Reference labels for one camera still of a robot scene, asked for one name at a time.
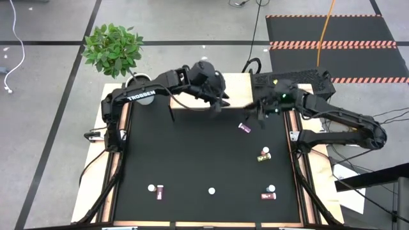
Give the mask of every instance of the wooden table frame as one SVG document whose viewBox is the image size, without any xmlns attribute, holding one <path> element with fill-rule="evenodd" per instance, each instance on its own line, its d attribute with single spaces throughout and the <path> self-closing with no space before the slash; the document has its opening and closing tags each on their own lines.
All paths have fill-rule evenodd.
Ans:
<svg viewBox="0 0 409 230">
<path fill-rule="evenodd" d="M 242 107 L 243 105 L 252 101 L 252 91 L 251 91 L 251 80 L 248 73 L 224 73 L 226 80 L 226 93 L 232 98 L 229 103 L 232 107 Z M 106 84 L 102 93 L 102 99 L 112 90 L 120 88 L 121 84 Z M 313 92 L 311 85 L 301 84 L 300 88 Z M 188 106 L 194 105 L 195 107 L 206 107 L 203 103 L 197 104 L 196 100 L 192 100 L 193 97 L 186 95 L 178 95 L 178 99 Z M 171 107 L 176 109 L 177 105 L 171 102 Z M 125 104 L 122 110 L 120 129 L 128 127 L 128 116 L 130 114 L 129 104 Z M 319 119 L 303 120 L 297 118 L 298 114 L 295 112 L 288 112 L 285 114 L 284 119 L 286 122 L 286 133 L 287 140 L 289 140 L 289 130 L 297 131 L 300 127 L 297 125 L 297 120 L 300 121 L 302 128 L 312 130 L 314 132 L 319 132 L 321 130 L 321 121 Z M 101 119 L 100 108 L 98 109 L 98 114 L 96 117 L 95 128 L 104 127 L 105 123 Z M 88 151 L 88 156 L 86 159 L 86 164 L 96 157 L 100 151 L 104 149 L 104 142 L 97 141 L 91 143 Z M 308 154 L 308 163 L 304 162 L 305 158 L 300 158 L 298 161 L 304 176 L 307 175 L 307 170 L 311 170 L 311 178 L 313 180 L 314 189 L 317 196 L 321 199 L 325 207 L 331 212 L 331 214 L 340 222 L 343 221 L 343 216 L 341 213 L 341 207 L 337 198 L 337 190 L 335 187 L 334 180 L 332 176 L 332 168 L 330 162 L 327 158 L 321 156 L 316 151 L 319 151 L 325 155 L 328 155 L 327 148 L 325 145 L 317 145 L 313 148 L 313 151 Z M 73 212 L 72 222 L 81 219 L 89 208 L 93 205 L 97 197 L 100 195 L 103 186 L 105 186 L 104 181 L 108 178 L 105 175 L 110 174 L 112 176 L 116 170 L 116 166 L 119 159 L 119 153 L 104 153 L 94 164 L 89 167 L 88 171 L 84 174 L 82 178 L 82 183 L 77 196 L 77 202 L 75 204 L 75 209 Z M 111 222 L 113 219 L 112 210 L 114 209 L 114 193 L 117 191 L 116 186 L 110 191 L 103 208 L 98 212 L 98 219 L 95 217 L 92 222 Z M 304 222 L 308 221 L 310 224 L 316 223 L 314 218 L 314 208 L 310 197 L 307 192 L 298 192 L 298 206 L 300 207 L 300 223 L 261 223 L 261 227 L 303 227 Z M 307 220 L 302 218 L 301 207 L 303 204 L 306 207 Z M 319 217 L 322 224 L 326 224 L 322 216 Z M 169 227 L 171 222 L 155 222 L 155 221 L 114 221 L 115 226 L 157 226 L 157 227 Z M 226 222 L 176 222 L 176 227 L 203 227 L 203 226 L 213 226 L 213 227 L 256 227 L 256 223 L 226 223 Z"/>
</svg>

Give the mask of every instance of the potted plant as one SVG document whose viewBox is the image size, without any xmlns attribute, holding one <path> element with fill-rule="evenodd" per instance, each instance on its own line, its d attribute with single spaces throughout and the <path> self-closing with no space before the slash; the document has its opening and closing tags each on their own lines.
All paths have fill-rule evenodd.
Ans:
<svg viewBox="0 0 409 230">
<path fill-rule="evenodd" d="M 132 76 L 126 81 L 126 86 L 130 84 L 132 78 L 135 81 L 150 81 L 146 74 L 133 74 L 131 68 L 136 67 L 136 61 L 141 59 L 140 46 L 143 45 L 143 37 L 132 34 L 130 31 L 134 27 L 125 29 L 123 26 L 114 24 L 95 27 L 92 36 L 86 36 L 85 51 L 82 55 L 87 59 L 85 64 L 94 65 L 98 72 L 103 72 L 112 78 L 119 74 L 126 76 L 127 72 Z M 141 104 L 150 104 L 151 98 L 144 98 L 138 101 Z"/>
</svg>

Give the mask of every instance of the warning tape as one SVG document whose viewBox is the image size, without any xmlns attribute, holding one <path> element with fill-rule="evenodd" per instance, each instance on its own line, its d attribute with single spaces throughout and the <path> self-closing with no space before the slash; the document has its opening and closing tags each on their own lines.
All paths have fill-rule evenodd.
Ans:
<svg viewBox="0 0 409 230">
<path fill-rule="evenodd" d="M 266 18 L 272 17 L 326 17 L 327 15 L 266 15 Z M 331 15 L 331 17 L 382 17 L 382 15 Z"/>
<path fill-rule="evenodd" d="M 409 83 L 409 77 L 341 77 L 331 80 L 333 83 Z"/>
<path fill-rule="evenodd" d="M 318 49 L 319 41 L 270 42 L 274 49 Z M 321 49 L 396 49 L 393 41 L 323 41 Z"/>
</svg>

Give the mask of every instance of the plant pot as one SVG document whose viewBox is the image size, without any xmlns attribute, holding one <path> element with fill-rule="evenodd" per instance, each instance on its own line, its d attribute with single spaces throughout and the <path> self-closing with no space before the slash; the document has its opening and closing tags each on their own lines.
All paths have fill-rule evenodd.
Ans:
<svg viewBox="0 0 409 230">
<path fill-rule="evenodd" d="M 152 79 L 146 75 L 145 73 L 134 73 L 135 79 L 137 82 L 149 82 L 152 81 Z M 134 77 L 131 76 L 128 78 L 128 80 L 125 82 L 125 87 L 128 87 L 132 84 L 135 84 Z M 148 96 L 146 98 L 142 98 L 137 100 L 137 102 L 141 105 L 149 105 L 150 103 L 153 102 L 153 99 L 155 99 L 155 96 Z"/>
</svg>

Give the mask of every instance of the green leaves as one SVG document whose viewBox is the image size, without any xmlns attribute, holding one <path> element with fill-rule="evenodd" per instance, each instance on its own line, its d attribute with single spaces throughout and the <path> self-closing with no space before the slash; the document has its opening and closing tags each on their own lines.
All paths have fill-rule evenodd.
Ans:
<svg viewBox="0 0 409 230">
<path fill-rule="evenodd" d="M 116 78 L 119 74 L 126 76 L 130 68 L 136 67 L 139 53 L 143 45 L 143 37 L 132 34 L 134 27 L 125 29 L 123 26 L 96 26 L 91 36 L 85 37 L 85 51 L 82 55 L 86 64 L 95 65 L 98 72 Z"/>
</svg>

